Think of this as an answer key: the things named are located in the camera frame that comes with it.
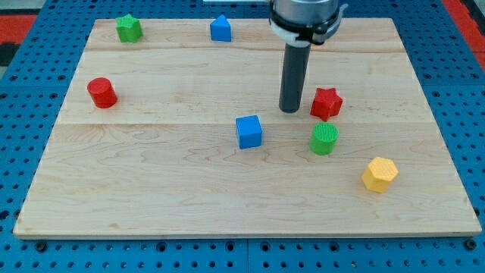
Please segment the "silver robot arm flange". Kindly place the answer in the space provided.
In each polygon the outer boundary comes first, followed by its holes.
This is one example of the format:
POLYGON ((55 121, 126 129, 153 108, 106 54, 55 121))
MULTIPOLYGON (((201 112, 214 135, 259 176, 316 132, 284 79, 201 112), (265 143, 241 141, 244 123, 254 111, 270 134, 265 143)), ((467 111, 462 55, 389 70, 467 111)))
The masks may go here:
POLYGON ((271 30, 287 45, 323 45, 339 29, 346 3, 339 0, 273 0, 269 2, 271 30))

